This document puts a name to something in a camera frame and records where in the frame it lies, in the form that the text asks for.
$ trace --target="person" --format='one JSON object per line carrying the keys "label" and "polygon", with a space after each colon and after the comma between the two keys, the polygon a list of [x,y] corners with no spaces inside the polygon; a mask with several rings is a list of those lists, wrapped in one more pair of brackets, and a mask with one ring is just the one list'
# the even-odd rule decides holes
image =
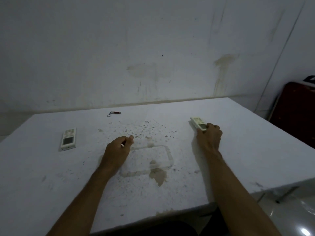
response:
{"label": "person", "polygon": [[[218,205],[218,209],[201,235],[225,235],[229,232],[232,236],[280,236],[273,222],[223,160],[219,152],[222,136],[220,127],[207,123],[206,131],[203,132],[200,129],[197,131],[197,142],[207,160],[211,186]],[[90,233],[104,188],[108,180],[125,162],[133,139],[133,136],[122,136],[107,145],[99,167],[53,225],[48,236],[83,236]],[[197,235],[193,228],[189,228],[183,222],[168,222],[137,235],[161,234]]]}

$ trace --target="person's right arm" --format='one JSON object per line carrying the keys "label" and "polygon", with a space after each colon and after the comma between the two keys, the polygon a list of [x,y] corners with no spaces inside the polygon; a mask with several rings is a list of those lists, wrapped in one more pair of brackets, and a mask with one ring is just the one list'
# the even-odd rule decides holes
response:
{"label": "person's right arm", "polygon": [[219,152],[222,131],[207,124],[197,141],[207,159],[215,200],[232,236],[281,236],[273,222],[242,186]]}

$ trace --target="person's left arm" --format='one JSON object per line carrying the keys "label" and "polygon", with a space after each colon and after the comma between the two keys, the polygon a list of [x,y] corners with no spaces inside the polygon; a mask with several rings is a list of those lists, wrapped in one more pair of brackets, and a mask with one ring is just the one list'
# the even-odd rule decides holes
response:
{"label": "person's left arm", "polygon": [[108,180],[117,173],[125,162],[130,152],[130,146],[133,144],[133,138],[133,136],[122,136],[107,145],[100,166],[92,174],[83,190],[63,212],[47,236],[89,235],[104,188]]}

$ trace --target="dark red object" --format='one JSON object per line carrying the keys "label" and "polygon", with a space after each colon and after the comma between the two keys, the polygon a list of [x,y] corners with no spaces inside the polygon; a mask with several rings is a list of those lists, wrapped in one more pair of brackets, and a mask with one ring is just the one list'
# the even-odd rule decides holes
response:
{"label": "dark red object", "polygon": [[315,87],[309,85],[287,83],[269,121],[315,149]]}

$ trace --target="key ring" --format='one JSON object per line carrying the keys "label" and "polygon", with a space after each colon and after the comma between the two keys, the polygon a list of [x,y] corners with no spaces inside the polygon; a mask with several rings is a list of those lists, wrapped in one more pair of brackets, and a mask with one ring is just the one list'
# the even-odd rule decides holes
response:
{"label": "key ring", "polygon": [[109,114],[107,114],[107,117],[110,117],[112,114],[121,114],[121,112],[110,112]]}

